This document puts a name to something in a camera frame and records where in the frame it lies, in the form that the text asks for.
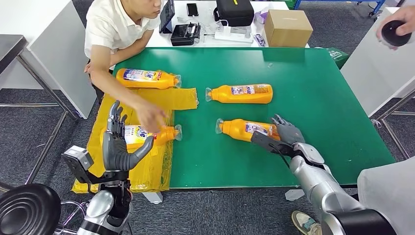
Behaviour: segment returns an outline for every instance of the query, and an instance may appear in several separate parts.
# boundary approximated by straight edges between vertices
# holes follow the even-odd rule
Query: humanoid robot hand
[[[274,114],[271,118],[274,125],[277,127],[277,132],[282,142],[287,144],[305,143],[301,131],[293,124],[284,120],[280,115]]]
[[[149,136],[142,147],[134,153],[127,152],[127,144],[124,139],[124,127],[127,115],[120,117],[122,107],[117,100],[111,107],[108,116],[107,130],[102,141],[102,155],[106,171],[129,171],[133,169],[151,150],[154,137]]]

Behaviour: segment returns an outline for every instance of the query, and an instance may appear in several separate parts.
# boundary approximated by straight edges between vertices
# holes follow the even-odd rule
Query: smartphone
[[[195,3],[187,4],[187,15],[188,16],[198,16],[199,12],[197,11],[197,6]]]

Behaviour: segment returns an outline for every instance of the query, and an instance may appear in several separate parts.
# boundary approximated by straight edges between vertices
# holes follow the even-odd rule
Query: man
[[[161,0],[95,0],[87,13],[85,54],[98,101],[104,93],[135,110],[148,132],[159,132],[163,110],[122,86],[108,69],[142,52],[160,24]]]
[[[396,29],[397,35],[415,32],[415,6],[401,7],[385,18],[376,32],[378,39],[382,37],[382,27],[394,20],[405,22]],[[398,235],[414,234],[414,169],[415,158],[410,158],[403,162],[363,170],[357,178],[359,201],[365,207],[385,215]],[[291,219],[303,234],[322,235],[321,225],[307,214],[294,211]]]

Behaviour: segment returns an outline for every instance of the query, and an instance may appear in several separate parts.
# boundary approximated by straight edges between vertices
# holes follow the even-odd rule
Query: stool
[[[63,223],[59,223],[61,204],[77,206],[76,210]],[[65,226],[78,211],[81,211],[85,216],[85,206],[86,203],[61,202],[58,194],[46,185],[23,185],[0,197],[0,234],[76,234],[76,231],[66,229]]]

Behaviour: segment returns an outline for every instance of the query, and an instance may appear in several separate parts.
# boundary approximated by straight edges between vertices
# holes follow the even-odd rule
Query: shoe
[[[307,214],[300,211],[294,211],[291,213],[291,219],[293,220],[295,227],[304,235],[322,234],[322,226]]]

